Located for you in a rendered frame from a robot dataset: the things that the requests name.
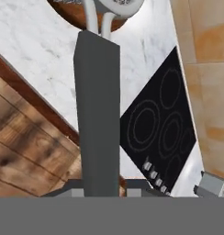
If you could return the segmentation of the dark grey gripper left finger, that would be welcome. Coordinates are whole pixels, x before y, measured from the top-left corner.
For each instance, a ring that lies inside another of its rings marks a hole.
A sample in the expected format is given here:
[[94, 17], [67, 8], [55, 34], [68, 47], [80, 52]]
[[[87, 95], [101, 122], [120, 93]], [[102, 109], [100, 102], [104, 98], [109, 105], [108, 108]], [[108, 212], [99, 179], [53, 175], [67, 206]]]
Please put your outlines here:
[[71, 179], [60, 188], [49, 192], [43, 197], [84, 197], [84, 186], [81, 179]]

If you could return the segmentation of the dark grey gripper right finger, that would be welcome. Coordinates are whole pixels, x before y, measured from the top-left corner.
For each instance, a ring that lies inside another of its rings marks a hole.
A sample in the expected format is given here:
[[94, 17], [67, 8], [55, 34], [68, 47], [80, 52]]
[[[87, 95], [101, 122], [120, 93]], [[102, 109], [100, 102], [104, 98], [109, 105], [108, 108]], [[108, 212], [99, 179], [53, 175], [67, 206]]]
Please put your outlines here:
[[145, 179], [123, 179], [119, 180], [119, 194], [121, 196], [127, 196], [129, 190], [140, 190], [141, 196], [161, 196], [170, 197], [169, 194], [165, 194], [161, 191], [153, 189]]

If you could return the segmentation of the black hob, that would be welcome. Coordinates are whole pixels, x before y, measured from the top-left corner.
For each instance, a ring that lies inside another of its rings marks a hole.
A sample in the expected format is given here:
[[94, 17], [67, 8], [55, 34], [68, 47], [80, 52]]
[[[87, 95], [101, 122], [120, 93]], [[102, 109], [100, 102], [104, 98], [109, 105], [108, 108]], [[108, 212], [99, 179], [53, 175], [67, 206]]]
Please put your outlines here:
[[[120, 118], [120, 146], [151, 186], [170, 194], [196, 144], [177, 49], [166, 59]], [[144, 171], [145, 162], [151, 162]], [[158, 173], [150, 178], [151, 171]], [[162, 185], [155, 184], [162, 179]]]

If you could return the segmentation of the brown wooden bowl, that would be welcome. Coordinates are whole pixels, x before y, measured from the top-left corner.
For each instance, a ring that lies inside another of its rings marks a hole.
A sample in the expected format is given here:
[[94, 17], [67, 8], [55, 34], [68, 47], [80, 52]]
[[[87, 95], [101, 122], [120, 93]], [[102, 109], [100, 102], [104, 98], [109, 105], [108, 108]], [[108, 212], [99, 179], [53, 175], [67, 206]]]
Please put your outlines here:
[[[69, 24], [86, 29], [83, 0], [46, 0], [53, 10]], [[89, 0], [95, 3], [98, 31], [102, 28], [111, 32], [121, 28], [129, 17], [134, 16], [141, 8], [144, 0]], [[105, 13], [113, 13], [115, 16], [109, 26], [103, 25]]]

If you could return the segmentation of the grey metal box appliance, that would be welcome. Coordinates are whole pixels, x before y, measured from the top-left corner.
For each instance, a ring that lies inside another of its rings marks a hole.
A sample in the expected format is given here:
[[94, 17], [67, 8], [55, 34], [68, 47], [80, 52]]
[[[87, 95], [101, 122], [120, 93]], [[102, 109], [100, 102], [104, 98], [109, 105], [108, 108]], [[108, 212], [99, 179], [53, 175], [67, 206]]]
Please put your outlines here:
[[194, 193], [199, 197], [222, 197], [224, 178], [208, 172], [201, 172], [199, 185], [194, 186]]

